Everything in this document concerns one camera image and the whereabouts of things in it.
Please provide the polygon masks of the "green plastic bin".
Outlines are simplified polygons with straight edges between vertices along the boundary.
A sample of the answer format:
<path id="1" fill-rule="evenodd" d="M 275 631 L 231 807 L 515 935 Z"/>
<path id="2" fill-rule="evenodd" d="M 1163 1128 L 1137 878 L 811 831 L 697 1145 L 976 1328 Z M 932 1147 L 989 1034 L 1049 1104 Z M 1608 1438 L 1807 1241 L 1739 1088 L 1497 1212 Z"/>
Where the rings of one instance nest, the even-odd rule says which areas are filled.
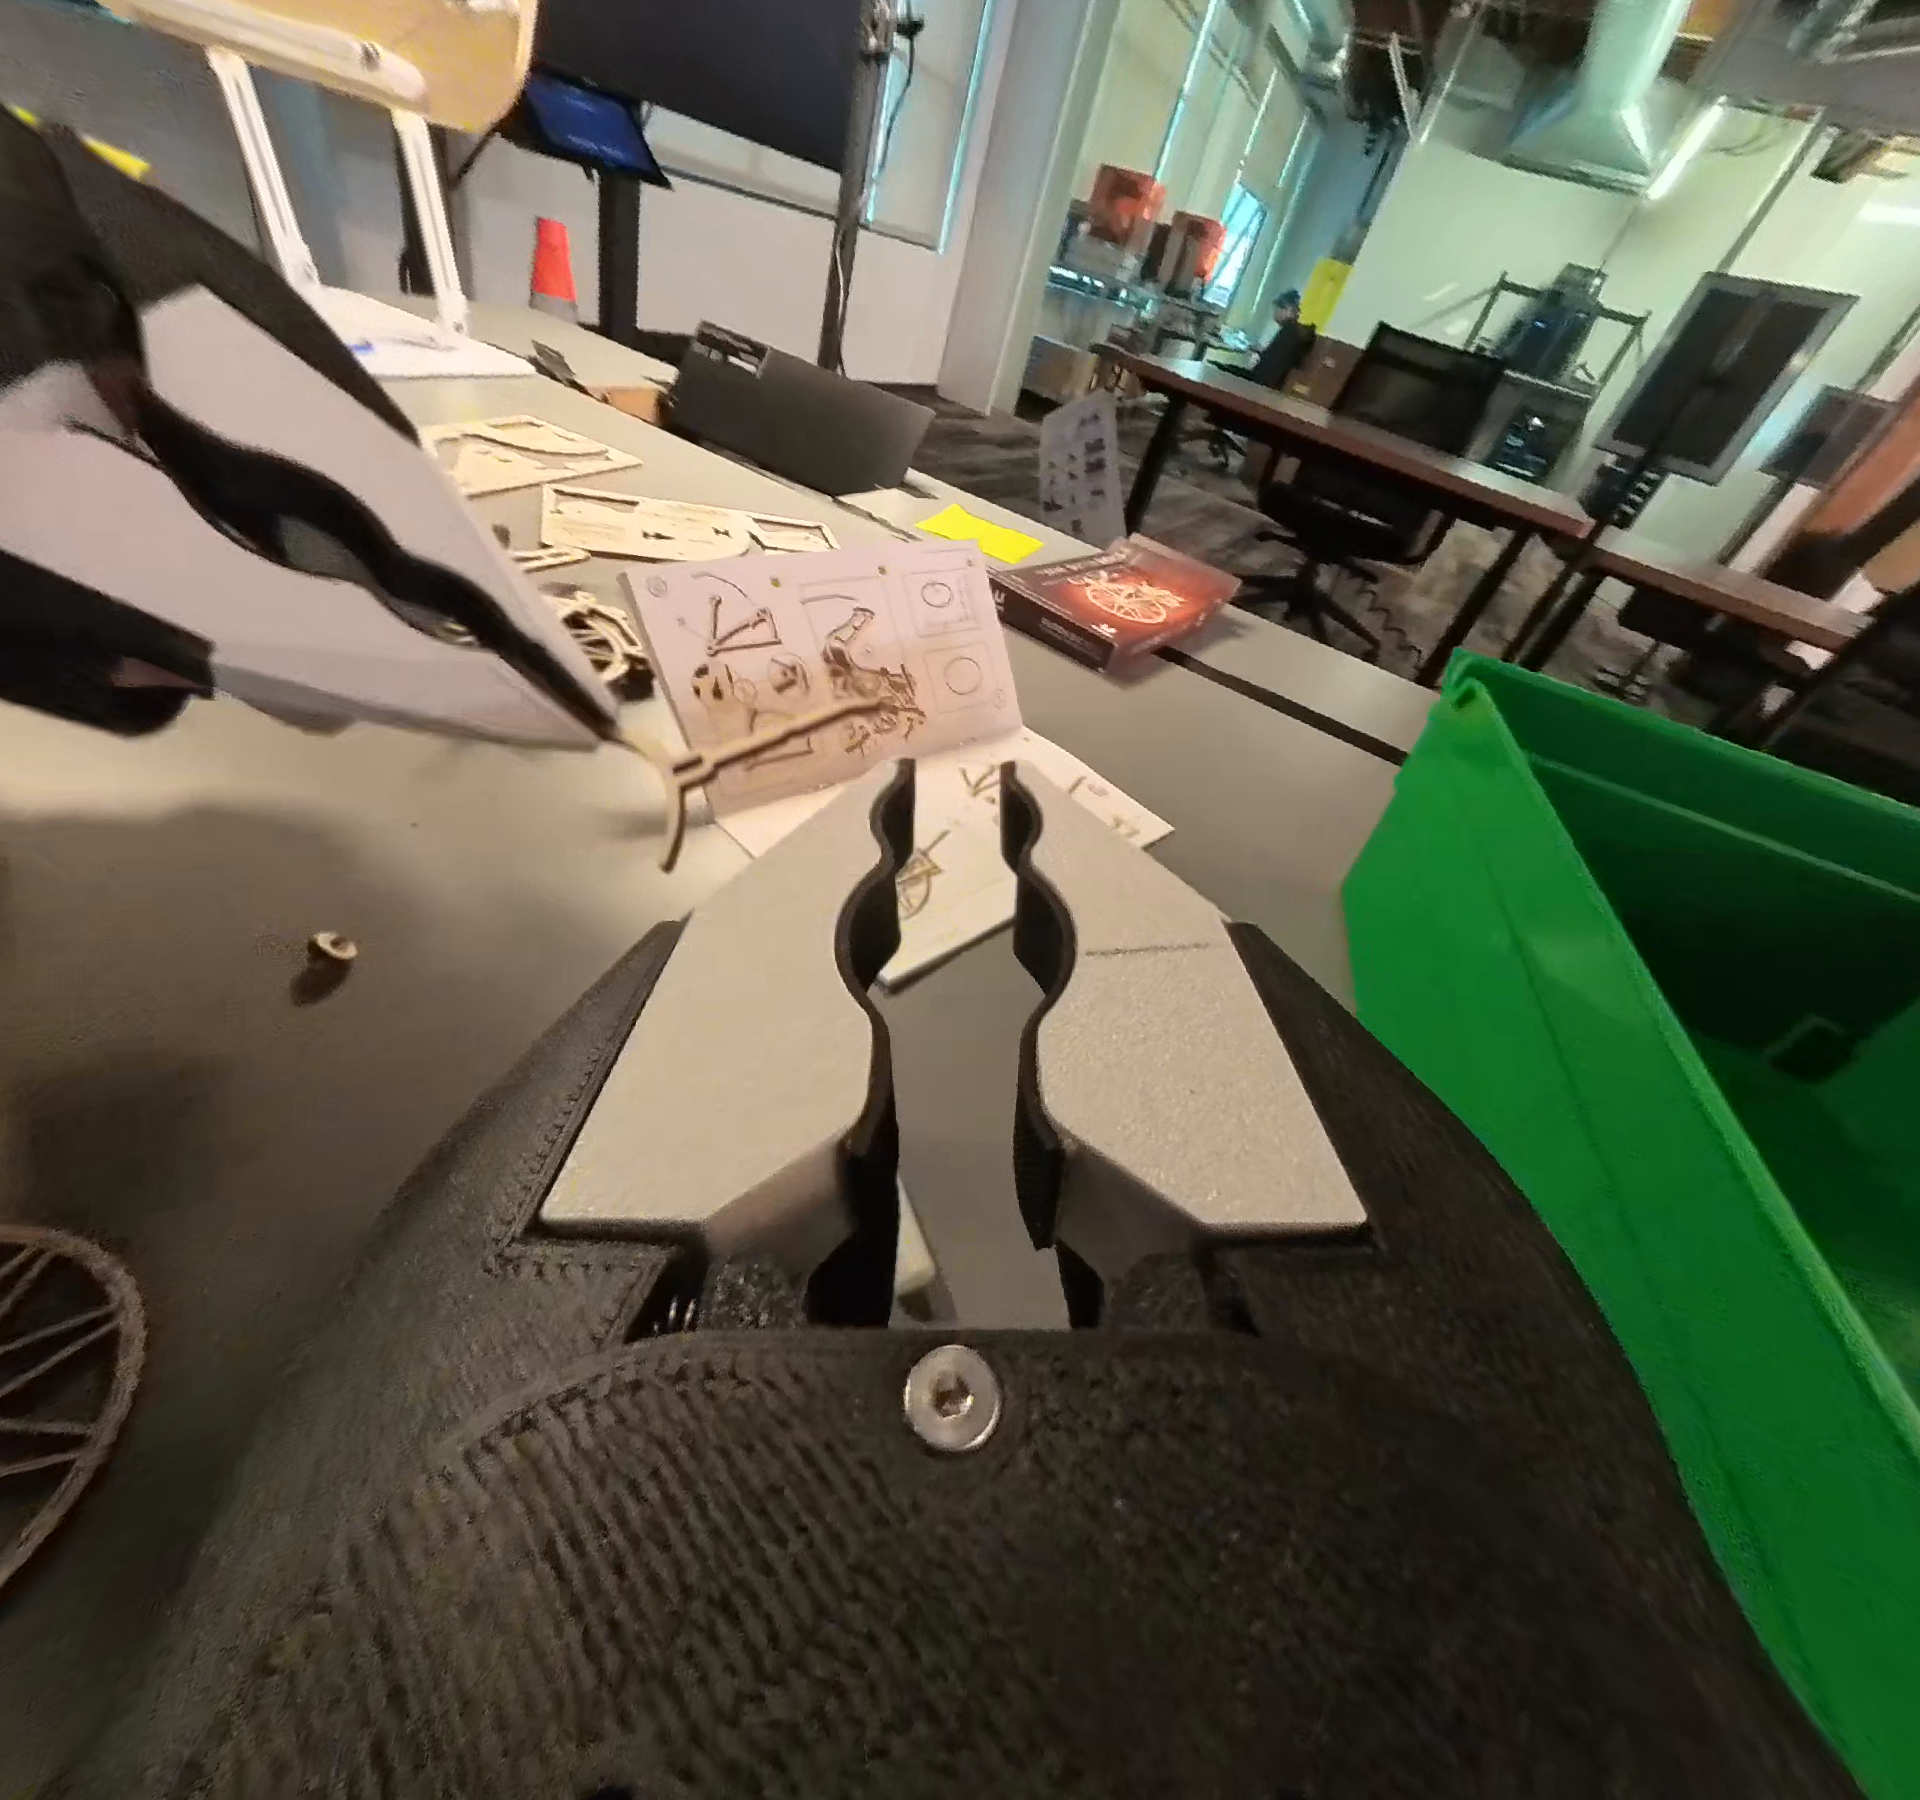
<path id="1" fill-rule="evenodd" d="M 1774 1662 L 1915 1796 L 1915 809 L 1456 654 L 1342 911 L 1361 1023 L 1601 1305 Z"/>

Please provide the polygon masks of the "blue screen on post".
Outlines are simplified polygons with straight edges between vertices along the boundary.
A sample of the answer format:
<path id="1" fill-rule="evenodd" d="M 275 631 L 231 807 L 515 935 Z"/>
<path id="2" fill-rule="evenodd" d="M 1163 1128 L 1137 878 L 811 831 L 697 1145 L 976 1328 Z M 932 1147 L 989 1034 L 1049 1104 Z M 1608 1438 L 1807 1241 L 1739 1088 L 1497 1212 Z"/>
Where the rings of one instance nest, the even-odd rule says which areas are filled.
<path id="1" fill-rule="evenodd" d="M 624 346 L 638 346 L 640 192 L 669 188 L 643 137 L 640 108 L 585 83 L 529 74 L 517 111 L 527 151 L 574 164 L 593 178 L 596 328 Z"/>

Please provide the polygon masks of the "long wooden stick part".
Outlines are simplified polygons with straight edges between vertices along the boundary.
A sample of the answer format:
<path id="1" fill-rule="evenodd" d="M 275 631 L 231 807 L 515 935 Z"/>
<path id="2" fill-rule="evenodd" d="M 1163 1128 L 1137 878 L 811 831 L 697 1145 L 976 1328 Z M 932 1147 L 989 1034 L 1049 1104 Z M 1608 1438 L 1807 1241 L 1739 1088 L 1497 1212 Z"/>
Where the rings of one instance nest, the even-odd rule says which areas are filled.
<path id="1" fill-rule="evenodd" d="M 906 713 L 876 698 L 835 698 L 685 753 L 638 733 L 622 735 L 661 788 L 662 872 L 677 866 L 693 798 L 706 799 L 718 821 L 763 805 L 819 799 L 883 759 L 908 756 L 916 740 Z"/>

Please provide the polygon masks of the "white paper sheet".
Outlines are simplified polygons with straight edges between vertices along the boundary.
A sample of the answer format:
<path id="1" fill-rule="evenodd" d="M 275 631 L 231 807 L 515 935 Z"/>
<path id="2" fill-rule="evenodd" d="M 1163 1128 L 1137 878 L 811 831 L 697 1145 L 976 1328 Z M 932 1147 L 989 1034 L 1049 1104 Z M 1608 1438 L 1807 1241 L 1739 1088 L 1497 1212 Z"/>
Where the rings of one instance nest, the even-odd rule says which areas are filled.
<path id="1" fill-rule="evenodd" d="M 321 287 L 311 305 L 379 380 L 531 375 L 533 366 L 387 299 Z"/>

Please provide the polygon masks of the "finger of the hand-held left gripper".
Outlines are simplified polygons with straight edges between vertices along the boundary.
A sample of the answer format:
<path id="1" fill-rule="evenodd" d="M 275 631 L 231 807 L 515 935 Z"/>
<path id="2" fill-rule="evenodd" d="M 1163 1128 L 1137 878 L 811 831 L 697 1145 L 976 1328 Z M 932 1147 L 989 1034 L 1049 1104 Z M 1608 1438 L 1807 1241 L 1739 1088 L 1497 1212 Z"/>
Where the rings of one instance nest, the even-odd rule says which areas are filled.
<path id="1" fill-rule="evenodd" d="M 596 742 L 596 676 L 450 475 L 337 399 L 253 444 L 151 401 L 186 463 L 110 427 L 77 366 L 5 395 L 5 557 L 74 594 L 106 659 L 269 717 L 519 749 Z"/>
<path id="2" fill-rule="evenodd" d="M 221 690 L 311 732 L 613 738 L 613 697 L 407 421 L 201 287 L 142 331 L 142 425 L 189 508 L 153 562 Z"/>

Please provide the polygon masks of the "wooden laser-cut parts sheet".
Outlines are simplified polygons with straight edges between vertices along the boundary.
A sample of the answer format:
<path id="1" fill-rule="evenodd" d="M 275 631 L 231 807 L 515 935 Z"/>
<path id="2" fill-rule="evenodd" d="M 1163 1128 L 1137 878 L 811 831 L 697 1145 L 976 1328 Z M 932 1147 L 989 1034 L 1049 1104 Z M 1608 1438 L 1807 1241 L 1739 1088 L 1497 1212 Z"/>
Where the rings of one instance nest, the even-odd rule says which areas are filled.
<path id="1" fill-rule="evenodd" d="M 640 463 L 627 449 L 539 415 L 423 423 L 420 444 L 470 498 L 580 481 Z"/>
<path id="2" fill-rule="evenodd" d="M 695 562 L 753 552 L 822 555 L 840 541 L 811 520 L 555 483 L 542 491 L 540 544 L 571 555 Z"/>

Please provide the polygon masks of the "metal shelf rack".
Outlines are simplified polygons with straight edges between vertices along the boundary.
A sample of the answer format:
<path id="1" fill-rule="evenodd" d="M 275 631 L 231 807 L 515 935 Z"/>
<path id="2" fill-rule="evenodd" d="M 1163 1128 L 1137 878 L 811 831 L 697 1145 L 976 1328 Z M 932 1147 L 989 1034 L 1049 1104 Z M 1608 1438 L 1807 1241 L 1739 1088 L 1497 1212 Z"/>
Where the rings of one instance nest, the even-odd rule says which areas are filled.
<path id="1" fill-rule="evenodd" d="M 1501 274 L 1466 346 L 1501 361 L 1466 459 L 1546 483 L 1579 443 L 1599 393 L 1643 349 L 1647 314 L 1607 305 L 1599 265 L 1565 264 L 1542 287 Z"/>

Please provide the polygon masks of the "dark red model kit box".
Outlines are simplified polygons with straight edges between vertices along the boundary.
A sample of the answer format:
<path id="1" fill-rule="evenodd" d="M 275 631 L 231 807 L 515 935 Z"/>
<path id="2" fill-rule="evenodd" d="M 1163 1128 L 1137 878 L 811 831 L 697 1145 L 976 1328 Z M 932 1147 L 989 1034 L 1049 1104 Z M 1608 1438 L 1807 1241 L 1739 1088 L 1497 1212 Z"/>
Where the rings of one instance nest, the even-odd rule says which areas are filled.
<path id="1" fill-rule="evenodd" d="M 1095 673 L 1189 645 L 1240 593 L 1236 575 L 1145 533 L 1079 559 L 999 569 L 989 585 L 1009 633 Z"/>

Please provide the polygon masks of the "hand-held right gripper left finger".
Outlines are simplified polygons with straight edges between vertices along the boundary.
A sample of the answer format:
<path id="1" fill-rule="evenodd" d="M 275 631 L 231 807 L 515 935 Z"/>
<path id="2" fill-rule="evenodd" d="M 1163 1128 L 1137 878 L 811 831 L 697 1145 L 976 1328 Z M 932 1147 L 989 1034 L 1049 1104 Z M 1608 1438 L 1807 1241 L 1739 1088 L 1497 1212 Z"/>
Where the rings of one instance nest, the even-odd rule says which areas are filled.
<path id="1" fill-rule="evenodd" d="M 563 1236 L 770 1260 L 891 1291 L 899 1126 L 875 1006 L 899 947 L 916 766 L 881 762 L 680 927 L 540 1206 Z"/>

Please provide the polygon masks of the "black cardboard box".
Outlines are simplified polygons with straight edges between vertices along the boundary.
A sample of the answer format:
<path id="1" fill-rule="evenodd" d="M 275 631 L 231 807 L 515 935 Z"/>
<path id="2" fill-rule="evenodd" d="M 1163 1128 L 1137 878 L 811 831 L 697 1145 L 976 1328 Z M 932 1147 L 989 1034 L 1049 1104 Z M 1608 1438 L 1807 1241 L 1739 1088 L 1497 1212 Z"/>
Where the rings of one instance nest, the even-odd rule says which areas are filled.
<path id="1" fill-rule="evenodd" d="M 930 423 L 925 403 L 713 321 L 666 395 L 669 429 L 835 498 L 897 486 Z"/>

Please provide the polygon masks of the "partly built wooden bicycle model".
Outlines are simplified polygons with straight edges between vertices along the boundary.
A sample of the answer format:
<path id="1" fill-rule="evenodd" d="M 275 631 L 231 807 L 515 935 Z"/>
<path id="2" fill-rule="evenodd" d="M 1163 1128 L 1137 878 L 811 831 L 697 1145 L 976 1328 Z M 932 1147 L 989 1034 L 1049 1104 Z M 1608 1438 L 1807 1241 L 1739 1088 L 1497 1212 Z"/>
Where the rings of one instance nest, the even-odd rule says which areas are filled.
<path id="1" fill-rule="evenodd" d="M 624 705 L 652 698 L 654 667 L 625 608 L 582 585 L 539 582 L 536 593 L 608 693 Z"/>

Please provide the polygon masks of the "dark blue backdrop panel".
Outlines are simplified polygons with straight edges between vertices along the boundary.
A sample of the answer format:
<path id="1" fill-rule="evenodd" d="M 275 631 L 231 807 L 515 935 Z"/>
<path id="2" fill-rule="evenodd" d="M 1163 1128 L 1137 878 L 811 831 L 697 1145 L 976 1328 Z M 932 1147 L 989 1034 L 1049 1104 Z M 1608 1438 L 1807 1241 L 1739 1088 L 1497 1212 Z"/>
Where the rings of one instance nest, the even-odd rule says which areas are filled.
<path id="1" fill-rule="evenodd" d="M 540 0 L 529 80 L 844 173 L 878 0 Z"/>

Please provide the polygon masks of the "white instruction booklet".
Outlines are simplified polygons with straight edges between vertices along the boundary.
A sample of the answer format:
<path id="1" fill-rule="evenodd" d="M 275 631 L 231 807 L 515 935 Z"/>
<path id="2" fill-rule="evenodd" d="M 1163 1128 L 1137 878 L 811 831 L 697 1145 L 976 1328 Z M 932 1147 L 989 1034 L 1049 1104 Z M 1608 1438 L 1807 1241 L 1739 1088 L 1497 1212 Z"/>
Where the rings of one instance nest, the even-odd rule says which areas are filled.
<path id="1" fill-rule="evenodd" d="M 697 789 L 745 855 L 770 852 L 883 762 L 915 762 L 915 840 L 895 878 L 899 947 L 878 977 L 890 992 L 1014 917 L 999 855 L 1002 765 L 1047 779 L 1137 847 L 1172 834 L 1026 728 L 976 548 L 740 555 L 619 582 L 687 749 L 760 742 Z"/>

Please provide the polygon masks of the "brown wooden table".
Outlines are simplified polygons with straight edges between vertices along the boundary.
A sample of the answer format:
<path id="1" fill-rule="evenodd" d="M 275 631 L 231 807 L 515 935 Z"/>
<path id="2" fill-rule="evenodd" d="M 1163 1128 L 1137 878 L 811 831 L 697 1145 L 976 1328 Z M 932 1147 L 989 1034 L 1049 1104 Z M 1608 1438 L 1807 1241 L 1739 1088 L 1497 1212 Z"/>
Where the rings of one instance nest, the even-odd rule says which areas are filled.
<path id="1" fill-rule="evenodd" d="M 1795 683 L 1816 657 L 1841 654 L 1877 619 L 1760 574 L 1607 527 L 1575 562 L 1563 621 L 1588 613 L 1608 582 L 1626 588 L 1622 631 L 1768 683 Z"/>

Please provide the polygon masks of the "metal light stand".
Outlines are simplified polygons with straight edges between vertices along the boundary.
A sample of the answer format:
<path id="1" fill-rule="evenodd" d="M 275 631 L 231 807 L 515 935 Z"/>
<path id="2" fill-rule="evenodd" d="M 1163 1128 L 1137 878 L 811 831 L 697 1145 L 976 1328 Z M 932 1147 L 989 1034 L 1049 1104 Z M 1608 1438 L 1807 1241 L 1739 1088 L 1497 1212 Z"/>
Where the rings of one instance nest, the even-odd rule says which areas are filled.
<path id="1" fill-rule="evenodd" d="M 862 0 L 854 56 L 849 132 L 840 175 L 826 261 L 826 290 L 816 364 L 844 374 L 851 276 L 860 232 L 868 227 L 876 181 L 890 153 L 890 86 L 908 89 L 925 25 L 916 0 Z"/>

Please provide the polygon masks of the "black office chair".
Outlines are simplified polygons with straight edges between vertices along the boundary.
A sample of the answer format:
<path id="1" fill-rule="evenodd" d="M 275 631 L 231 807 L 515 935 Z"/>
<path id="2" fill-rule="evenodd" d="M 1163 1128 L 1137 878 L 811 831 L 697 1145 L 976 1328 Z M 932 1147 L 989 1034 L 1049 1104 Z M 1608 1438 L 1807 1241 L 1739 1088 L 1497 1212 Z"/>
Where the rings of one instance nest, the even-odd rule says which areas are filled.
<path id="1" fill-rule="evenodd" d="M 1472 443 L 1502 374 L 1497 355 L 1379 323 L 1332 412 L 1455 459 Z M 1382 637 L 1337 602 L 1332 578 L 1347 575 L 1368 588 L 1373 567 L 1417 569 L 1452 527 L 1452 511 L 1436 491 L 1342 455 L 1297 459 L 1291 475 L 1280 475 L 1274 453 L 1255 505 L 1268 533 L 1292 546 L 1298 565 L 1251 575 L 1242 604 L 1323 645 L 1349 635 L 1368 660 L 1379 659 Z"/>

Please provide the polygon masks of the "long brown table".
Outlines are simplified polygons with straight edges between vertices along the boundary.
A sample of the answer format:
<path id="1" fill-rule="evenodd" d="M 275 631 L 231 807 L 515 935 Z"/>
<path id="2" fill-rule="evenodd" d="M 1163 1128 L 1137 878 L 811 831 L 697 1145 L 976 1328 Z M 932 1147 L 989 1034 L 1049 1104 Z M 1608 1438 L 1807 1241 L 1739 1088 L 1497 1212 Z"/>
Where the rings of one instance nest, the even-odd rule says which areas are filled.
<path id="1" fill-rule="evenodd" d="M 1516 567 L 1528 541 L 1557 539 L 1583 550 L 1599 535 L 1599 522 L 1561 495 L 1334 413 L 1306 399 L 1257 386 L 1235 371 L 1201 361 L 1162 361 L 1111 343 L 1093 344 L 1093 355 L 1106 368 L 1131 374 L 1163 397 L 1162 415 L 1123 497 L 1122 520 L 1128 531 L 1139 531 L 1145 524 L 1190 409 L 1222 415 L 1226 423 L 1265 443 L 1277 458 L 1369 470 L 1409 492 L 1423 513 L 1505 531 L 1506 546 L 1452 613 L 1428 665 L 1443 665 L 1452 651 L 1465 645 Z"/>

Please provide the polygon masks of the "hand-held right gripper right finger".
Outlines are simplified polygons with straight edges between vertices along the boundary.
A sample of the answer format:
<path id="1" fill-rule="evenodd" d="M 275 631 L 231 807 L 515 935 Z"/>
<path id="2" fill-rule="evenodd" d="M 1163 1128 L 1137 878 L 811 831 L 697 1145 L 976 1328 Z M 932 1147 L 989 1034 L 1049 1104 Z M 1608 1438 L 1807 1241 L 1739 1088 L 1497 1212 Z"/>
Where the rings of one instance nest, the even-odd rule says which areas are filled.
<path id="1" fill-rule="evenodd" d="M 1065 1291 L 1148 1260 L 1363 1236 L 1369 1213 L 1232 922 L 1049 779 L 999 768 L 1020 1030 L 1016 1199 Z"/>

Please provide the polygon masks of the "white printed leaflet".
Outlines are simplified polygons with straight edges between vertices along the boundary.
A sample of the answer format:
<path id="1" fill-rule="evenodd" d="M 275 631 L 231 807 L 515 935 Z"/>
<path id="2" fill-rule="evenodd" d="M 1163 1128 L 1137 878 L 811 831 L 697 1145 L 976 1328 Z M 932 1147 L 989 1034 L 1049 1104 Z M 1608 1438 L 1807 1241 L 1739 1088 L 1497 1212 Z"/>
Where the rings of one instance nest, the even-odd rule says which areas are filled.
<path id="1" fill-rule="evenodd" d="M 1109 389 L 1063 401 L 1038 421 L 1038 502 L 1060 529 L 1122 529 L 1119 470 L 1117 401 Z"/>

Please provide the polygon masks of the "white table frame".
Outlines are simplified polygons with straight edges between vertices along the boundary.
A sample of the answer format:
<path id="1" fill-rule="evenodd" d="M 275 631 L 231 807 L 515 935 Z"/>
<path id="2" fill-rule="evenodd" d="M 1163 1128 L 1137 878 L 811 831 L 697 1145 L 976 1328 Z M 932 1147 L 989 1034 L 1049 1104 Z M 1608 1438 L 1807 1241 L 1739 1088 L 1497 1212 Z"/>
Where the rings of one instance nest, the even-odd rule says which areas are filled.
<path id="1" fill-rule="evenodd" d="M 100 0 L 201 47 L 238 143 L 250 198 L 280 276 L 311 303 L 328 287 L 299 225 L 258 70 L 383 108 L 415 204 L 433 318 L 467 333 L 433 127 L 480 127 L 515 97 L 517 0 Z"/>

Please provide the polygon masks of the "metal ventilation hood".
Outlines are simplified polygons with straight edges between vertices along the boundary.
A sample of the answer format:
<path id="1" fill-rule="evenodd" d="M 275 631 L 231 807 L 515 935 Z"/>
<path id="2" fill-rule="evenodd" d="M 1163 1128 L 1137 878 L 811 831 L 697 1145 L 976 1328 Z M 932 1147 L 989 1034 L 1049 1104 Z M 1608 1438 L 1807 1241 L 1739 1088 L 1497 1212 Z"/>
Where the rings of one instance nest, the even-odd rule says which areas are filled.
<path id="1" fill-rule="evenodd" d="M 1525 99 L 1501 164 L 1607 192 L 1646 192 L 1687 103 L 1664 67 L 1694 1 L 1599 0 L 1576 57 Z"/>

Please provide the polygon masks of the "wooden spoked wheel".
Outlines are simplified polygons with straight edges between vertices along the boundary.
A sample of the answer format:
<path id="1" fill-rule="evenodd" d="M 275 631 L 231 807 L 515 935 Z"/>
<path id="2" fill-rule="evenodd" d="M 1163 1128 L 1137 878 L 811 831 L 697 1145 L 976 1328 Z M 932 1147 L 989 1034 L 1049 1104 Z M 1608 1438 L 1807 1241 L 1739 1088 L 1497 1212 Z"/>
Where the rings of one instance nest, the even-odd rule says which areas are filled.
<path id="1" fill-rule="evenodd" d="M 61 1228 L 1 1226 L 1 1597 L 108 1469 L 147 1358 L 133 1272 Z"/>

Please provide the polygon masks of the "black monitor on stand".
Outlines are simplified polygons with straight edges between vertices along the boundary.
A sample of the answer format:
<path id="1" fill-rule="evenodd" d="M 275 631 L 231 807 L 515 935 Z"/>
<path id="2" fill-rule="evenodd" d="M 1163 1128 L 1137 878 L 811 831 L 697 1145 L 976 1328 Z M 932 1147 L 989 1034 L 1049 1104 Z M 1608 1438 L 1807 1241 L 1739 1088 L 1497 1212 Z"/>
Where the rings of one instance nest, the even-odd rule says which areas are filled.
<path id="1" fill-rule="evenodd" d="M 1857 301 L 1702 274 L 1589 443 L 1629 468 L 1716 486 Z"/>

